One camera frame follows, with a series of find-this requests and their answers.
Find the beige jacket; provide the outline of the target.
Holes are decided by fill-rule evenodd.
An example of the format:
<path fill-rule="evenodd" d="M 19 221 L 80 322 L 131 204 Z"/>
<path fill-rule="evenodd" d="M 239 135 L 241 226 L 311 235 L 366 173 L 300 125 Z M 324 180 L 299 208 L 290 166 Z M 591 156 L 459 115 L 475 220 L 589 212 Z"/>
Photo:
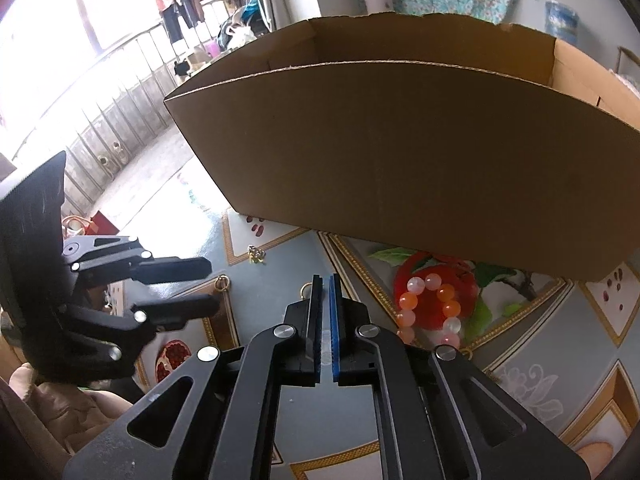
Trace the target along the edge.
<path fill-rule="evenodd" d="M 23 364 L 1 382 L 1 477 L 61 478 L 67 462 L 131 407 L 111 391 L 37 382 Z"/>

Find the blue water bottle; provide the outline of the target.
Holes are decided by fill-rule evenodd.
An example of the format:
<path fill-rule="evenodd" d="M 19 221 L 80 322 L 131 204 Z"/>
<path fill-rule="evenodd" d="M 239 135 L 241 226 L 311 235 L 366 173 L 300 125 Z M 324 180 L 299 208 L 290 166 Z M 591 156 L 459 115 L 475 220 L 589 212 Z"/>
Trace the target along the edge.
<path fill-rule="evenodd" d="M 546 7 L 544 31 L 556 39 L 576 46 L 579 25 L 577 12 L 570 6 L 554 0 L 548 0 L 544 6 Z"/>

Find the brown cardboard box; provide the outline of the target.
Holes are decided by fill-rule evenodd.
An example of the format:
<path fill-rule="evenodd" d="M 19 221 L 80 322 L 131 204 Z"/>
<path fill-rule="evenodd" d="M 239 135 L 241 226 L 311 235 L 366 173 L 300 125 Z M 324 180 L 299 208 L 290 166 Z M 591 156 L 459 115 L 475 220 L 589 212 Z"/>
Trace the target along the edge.
<path fill-rule="evenodd" d="M 582 281 L 639 247 L 637 96 L 521 25 L 313 18 L 165 104 L 241 214 Z"/>

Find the wooden chair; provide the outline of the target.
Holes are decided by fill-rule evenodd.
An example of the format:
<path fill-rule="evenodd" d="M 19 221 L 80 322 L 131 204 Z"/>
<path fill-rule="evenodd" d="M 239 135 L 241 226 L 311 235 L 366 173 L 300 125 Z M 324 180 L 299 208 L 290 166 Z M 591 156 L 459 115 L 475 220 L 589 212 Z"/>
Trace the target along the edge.
<path fill-rule="evenodd" d="M 638 87 L 640 82 L 640 58 L 633 50 L 623 46 L 617 47 L 617 58 L 614 73 L 622 76 Z"/>

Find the fruit-pattern blue tablecloth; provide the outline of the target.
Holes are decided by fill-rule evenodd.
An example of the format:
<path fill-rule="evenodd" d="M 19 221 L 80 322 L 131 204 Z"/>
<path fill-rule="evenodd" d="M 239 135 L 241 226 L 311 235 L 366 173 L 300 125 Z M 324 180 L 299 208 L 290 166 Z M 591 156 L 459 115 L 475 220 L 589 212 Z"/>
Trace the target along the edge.
<path fill-rule="evenodd" d="M 332 359 L 330 278 L 322 278 L 321 357 Z M 634 479 L 639 437 L 597 465 L 592 445 L 573 450 L 458 349 L 446 330 L 431 349 L 412 329 L 358 328 L 371 356 L 378 437 L 292 467 L 299 479 Z M 130 479 L 265 479 L 284 382 L 283 321 L 243 347 L 204 347 L 131 411 L 119 474 Z"/>

